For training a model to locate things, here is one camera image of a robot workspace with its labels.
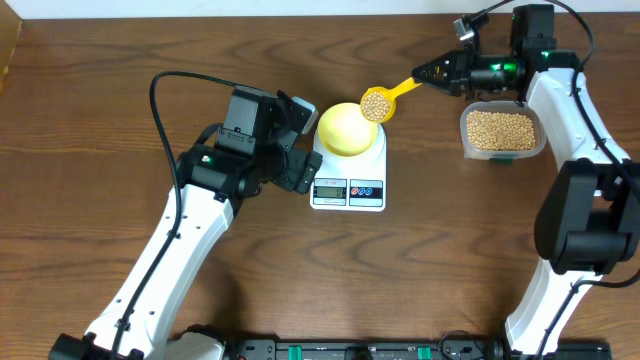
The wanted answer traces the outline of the yellow bowl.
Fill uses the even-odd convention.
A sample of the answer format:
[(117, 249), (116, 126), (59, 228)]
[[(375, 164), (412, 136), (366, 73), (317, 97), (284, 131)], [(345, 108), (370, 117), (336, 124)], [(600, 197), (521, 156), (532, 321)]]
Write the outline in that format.
[(331, 153), (352, 157), (367, 151), (375, 143), (378, 127), (364, 118), (359, 104), (340, 103), (322, 114), (317, 135)]

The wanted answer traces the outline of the yellow measuring scoop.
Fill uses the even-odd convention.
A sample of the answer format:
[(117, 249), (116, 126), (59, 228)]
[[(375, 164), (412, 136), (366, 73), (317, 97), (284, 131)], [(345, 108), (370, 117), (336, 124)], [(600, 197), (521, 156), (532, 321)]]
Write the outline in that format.
[(397, 86), (395, 86), (394, 88), (391, 89), (387, 89), (381, 86), (376, 86), (376, 87), (371, 87), (369, 88), (364, 95), (362, 96), (361, 100), (363, 99), (363, 97), (365, 95), (368, 95), (369, 93), (372, 92), (380, 92), (383, 93), (384, 96), (391, 102), (391, 110), (390, 113), (387, 115), (387, 117), (384, 119), (383, 122), (380, 123), (384, 123), (388, 120), (390, 120), (392, 118), (392, 116), (395, 113), (396, 110), (396, 99), (416, 88), (418, 88), (420, 86), (420, 83), (417, 83), (412, 77), (409, 77), (408, 79), (404, 80), (403, 82), (401, 82), (400, 84), (398, 84)]

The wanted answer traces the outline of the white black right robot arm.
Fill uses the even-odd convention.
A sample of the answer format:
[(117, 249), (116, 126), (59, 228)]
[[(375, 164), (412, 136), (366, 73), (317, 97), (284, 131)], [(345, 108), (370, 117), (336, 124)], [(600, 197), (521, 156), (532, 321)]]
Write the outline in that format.
[(537, 116), (558, 167), (535, 219), (534, 276), (503, 337), (482, 350), (485, 359), (594, 358), (593, 345), (560, 348), (560, 333), (584, 295), (606, 287), (607, 275), (639, 245), (639, 165), (591, 101), (586, 59), (558, 48), (554, 9), (554, 2), (516, 7), (507, 55), (481, 51), (487, 10), (465, 15), (454, 24), (461, 48), (411, 74), (451, 96), (515, 92)]

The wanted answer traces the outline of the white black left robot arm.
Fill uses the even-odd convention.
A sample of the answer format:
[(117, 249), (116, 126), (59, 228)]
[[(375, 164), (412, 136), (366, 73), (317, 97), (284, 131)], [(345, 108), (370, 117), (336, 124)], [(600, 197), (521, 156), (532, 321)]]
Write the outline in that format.
[(309, 191), (322, 157), (295, 143), (317, 117), (302, 98), (235, 87), (224, 122), (178, 157), (162, 218), (117, 295), (82, 337), (61, 334), (49, 358), (166, 358), (177, 312), (243, 201), (266, 183)]

